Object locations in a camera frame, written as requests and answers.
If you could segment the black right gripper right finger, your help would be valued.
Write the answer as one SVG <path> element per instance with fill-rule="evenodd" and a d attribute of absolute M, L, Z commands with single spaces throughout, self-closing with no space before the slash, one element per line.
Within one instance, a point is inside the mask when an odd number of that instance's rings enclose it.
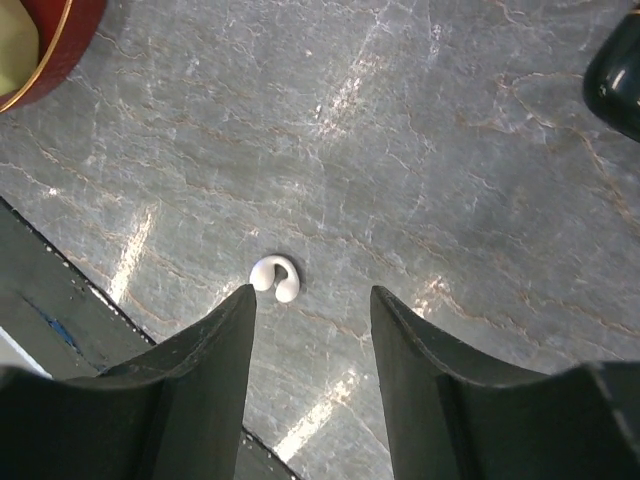
<path fill-rule="evenodd" d="M 639 365 L 552 375 L 458 340 L 382 286 L 371 333 L 398 479 L 635 479 Z"/>

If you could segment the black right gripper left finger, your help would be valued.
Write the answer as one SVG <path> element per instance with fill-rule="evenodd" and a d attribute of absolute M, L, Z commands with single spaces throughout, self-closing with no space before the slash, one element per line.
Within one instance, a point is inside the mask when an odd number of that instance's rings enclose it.
<path fill-rule="evenodd" d="M 256 295 L 96 377 L 1 371 L 5 479 L 230 479 L 244 415 Z"/>

